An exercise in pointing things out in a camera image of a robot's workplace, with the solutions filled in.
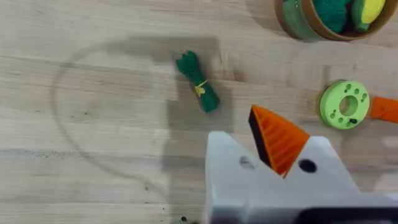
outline green yarn ball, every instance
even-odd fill
[[[346,5],[351,0],[313,0],[313,5],[325,26],[340,33],[347,23]]]

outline green yarn bundle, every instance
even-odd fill
[[[175,62],[178,70],[184,74],[188,81],[195,87],[202,109],[206,113],[216,109],[220,103],[220,99],[208,80],[202,74],[199,60],[195,53],[188,51],[182,55],[181,59]]]
[[[347,23],[346,5],[352,0],[313,0],[320,19],[327,28],[340,33]]]

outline yellow string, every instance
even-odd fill
[[[195,86],[195,90],[197,91],[199,97],[200,97],[200,95],[206,93],[206,90],[205,90],[204,88],[202,88],[202,86],[203,86],[204,84],[206,84],[206,83],[207,83],[207,80],[205,80],[205,81],[202,82],[201,84]]]

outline cylindrical container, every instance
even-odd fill
[[[349,26],[337,34],[323,24],[315,10],[313,0],[275,0],[276,15],[282,28],[292,37],[308,41],[325,39],[349,41],[369,37],[387,23],[397,7],[397,0],[386,0],[386,5],[367,32],[361,34]]]

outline black hole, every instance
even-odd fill
[[[302,159],[298,162],[298,166],[307,173],[313,174],[317,171],[317,165],[309,159]]]

